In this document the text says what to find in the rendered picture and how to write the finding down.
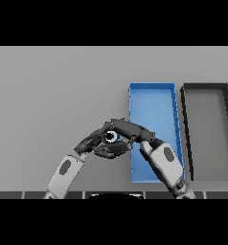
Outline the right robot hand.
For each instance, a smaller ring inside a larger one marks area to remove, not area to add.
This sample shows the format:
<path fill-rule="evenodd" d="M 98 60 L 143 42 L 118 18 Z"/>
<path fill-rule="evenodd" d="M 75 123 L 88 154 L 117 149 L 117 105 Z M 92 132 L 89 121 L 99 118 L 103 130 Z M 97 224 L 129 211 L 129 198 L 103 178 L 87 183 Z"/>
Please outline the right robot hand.
<path fill-rule="evenodd" d="M 107 131 L 109 130 L 113 130 L 119 135 L 136 143 L 140 143 L 142 141 L 152 143 L 155 140 L 154 132 L 149 131 L 139 124 L 127 122 L 125 120 L 112 119 L 110 121 L 110 127 L 107 129 Z"/>

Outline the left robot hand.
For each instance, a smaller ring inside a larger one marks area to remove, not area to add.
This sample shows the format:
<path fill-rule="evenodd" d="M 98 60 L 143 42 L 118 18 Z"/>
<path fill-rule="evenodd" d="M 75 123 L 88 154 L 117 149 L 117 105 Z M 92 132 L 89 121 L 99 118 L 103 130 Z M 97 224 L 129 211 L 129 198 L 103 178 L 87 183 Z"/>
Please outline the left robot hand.
<path fill-rule="evenodd" d="M 132 143 L 126 141 L 120 141 L 114 143 L 108 143 L 104 139 L 104 134 L 110 127 L 110 122 L 105 122 L 104 125 L 92 132 L 89 136 L 83 139 L 74 150 L 80 156 L 82 153 L 94 152 L 96 156 L 106 159 L 115 159 L 127 151 L 132 149 Z"/>

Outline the blue pipe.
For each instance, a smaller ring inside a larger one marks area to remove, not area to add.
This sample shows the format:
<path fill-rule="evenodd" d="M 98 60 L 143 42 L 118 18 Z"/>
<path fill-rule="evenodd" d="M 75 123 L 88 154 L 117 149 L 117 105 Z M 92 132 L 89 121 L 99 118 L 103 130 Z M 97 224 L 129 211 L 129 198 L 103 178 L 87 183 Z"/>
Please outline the blue pipe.
<path fill-rule="evenodd" d="M 109 130 L 105 133 L 104 135 L 104 139 L 108 142 L 108 143 L 114 143 L 117 142 L 120 139 L 120 135 L 113 131 L 113 130 Z"/>

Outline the blue bin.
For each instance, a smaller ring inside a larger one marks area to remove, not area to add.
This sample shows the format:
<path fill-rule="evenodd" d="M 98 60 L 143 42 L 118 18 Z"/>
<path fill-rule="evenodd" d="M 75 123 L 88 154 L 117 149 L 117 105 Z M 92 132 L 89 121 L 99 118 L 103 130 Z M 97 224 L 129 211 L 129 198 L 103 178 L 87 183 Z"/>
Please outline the blue bin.
<path fill-rule="evenodd" d="M 140 124 L 156 138 L 171 145 L 183 167 L 185 177 L 177 96 L 174 82 L 131 82 L 129 92 L 129 121 Z M 131 183 L 161 183 L 139 151 L 139 144 L 134 144 L 130 153 Z"/>

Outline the dark grey bin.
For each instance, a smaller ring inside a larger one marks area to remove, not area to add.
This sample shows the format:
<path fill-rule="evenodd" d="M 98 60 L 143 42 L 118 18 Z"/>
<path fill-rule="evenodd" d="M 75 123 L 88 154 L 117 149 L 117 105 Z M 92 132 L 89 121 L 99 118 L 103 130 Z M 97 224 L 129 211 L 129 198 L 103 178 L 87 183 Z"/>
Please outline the dark grey bin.
<path fill-rule="evenodd" d="M 193 181 L 228 181 L 228 83 L 184 83 L 180 89 Z"/>

